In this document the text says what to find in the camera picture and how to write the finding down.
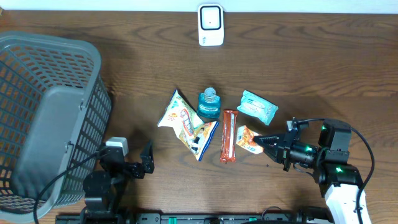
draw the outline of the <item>hand sanitizer bottle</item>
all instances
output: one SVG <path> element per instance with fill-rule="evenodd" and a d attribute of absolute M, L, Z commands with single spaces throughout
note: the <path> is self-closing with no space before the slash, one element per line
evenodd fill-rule
<path fill-rule="evenodd" d="M 217 119 L 221 112 L 221 98 L 216 95 L 216 90 L 209 87 L 198 97 L 198 115 L 205 118 Z"/>

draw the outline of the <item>snack bag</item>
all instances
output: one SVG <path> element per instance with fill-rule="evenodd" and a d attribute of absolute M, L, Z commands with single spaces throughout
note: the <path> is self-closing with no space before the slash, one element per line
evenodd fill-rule
<path fill-rule="evenodd" d="M 234 136 L 237 115 L 238 111 L 224 110 L 221 162 L 236 162 Z"/>
<path fill-rule="evenodd" d="M 218 121 L 204 123 L 175 90 L 158 127 L 172 127 L 175 135 L 201 161 L 218 126 Z"/>
<path fill-rule="evenodd" d="M 258 133 L 250 130 L 246 125 L 241 126 L 236 133 L 236 144 L 249 152 L 260 154 L 264 149 L 253 141 L 253 138 L 258 135 Z"/>
<path fill-rule="evenodd" d="M 274 118 L 275 112 L 278 110 L 278 106 L 273 105 L 260 96 L 244 90 L 238 110 L 247 115 L 257 117 L 264 124 L 269 125 Z"/>

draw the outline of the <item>light blue packet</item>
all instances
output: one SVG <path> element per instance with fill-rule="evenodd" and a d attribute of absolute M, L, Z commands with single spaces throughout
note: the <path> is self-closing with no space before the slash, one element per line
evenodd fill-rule
<path fill-rule="evenodd" d="M 278 110 L 278 106 L 273 105 L 260 96 L 244 90 L 238 110 L 247 115 L 257 117 L 264 124 L 269 125 L 274 118 L 275 112 Z"/>

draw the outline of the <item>basket bottom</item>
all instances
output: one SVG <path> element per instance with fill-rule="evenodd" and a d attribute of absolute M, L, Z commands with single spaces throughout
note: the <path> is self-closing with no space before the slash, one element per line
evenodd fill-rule
<path fill-rule="evenodd" d="M 83 89 L 65 86 L 45 92 L 11 176 L 10 184 L 15 194 L 36 198 L 58 175 L 83 94 Z M 42 200 L 47 200 L 51 191 L 52 188 L 48 189 Z"/>

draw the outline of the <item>black square outline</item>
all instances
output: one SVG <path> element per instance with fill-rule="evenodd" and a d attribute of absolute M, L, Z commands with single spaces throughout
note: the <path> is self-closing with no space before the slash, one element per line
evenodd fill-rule
<path fill-rule="evenodd" d="M 218 18 L 220 19 L 220 26 L 219 27 L 217 27 L 217 28 L 212 28 L 212 29 L 205 29 L 205 28 L 203 28 L 203 26 L 202 26 L 202 17 L 201 17 L 201 10 L 203 9 L 203 8 L 205 8 L 205 7 L 217 7 L 218 8 Z M 202 29 L 202 30 L 219 30 L 219 29 L 221 29 L 221 8 L 219 7 L 219 6 L 202 6 L 201 8 L 200 8 L 200 28 Z"/>

